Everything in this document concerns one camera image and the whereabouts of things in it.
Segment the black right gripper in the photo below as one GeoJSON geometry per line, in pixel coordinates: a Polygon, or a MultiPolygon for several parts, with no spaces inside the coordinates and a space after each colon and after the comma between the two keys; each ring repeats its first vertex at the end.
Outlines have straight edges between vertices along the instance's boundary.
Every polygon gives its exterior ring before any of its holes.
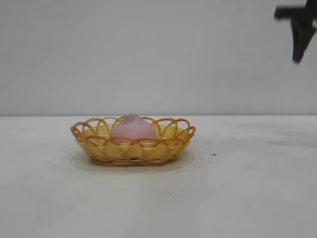
{"type": "Polygon", "coordinates": [[[317,1],[307,0],[305,5],[277,5],[273,18],[278,21],[293,18],[304,21],[291,21],[293,37],[292,61],[295,64],[299,64],[317,31],[317,28],[310,24],[310,22],[317,19],[317,1]]]}

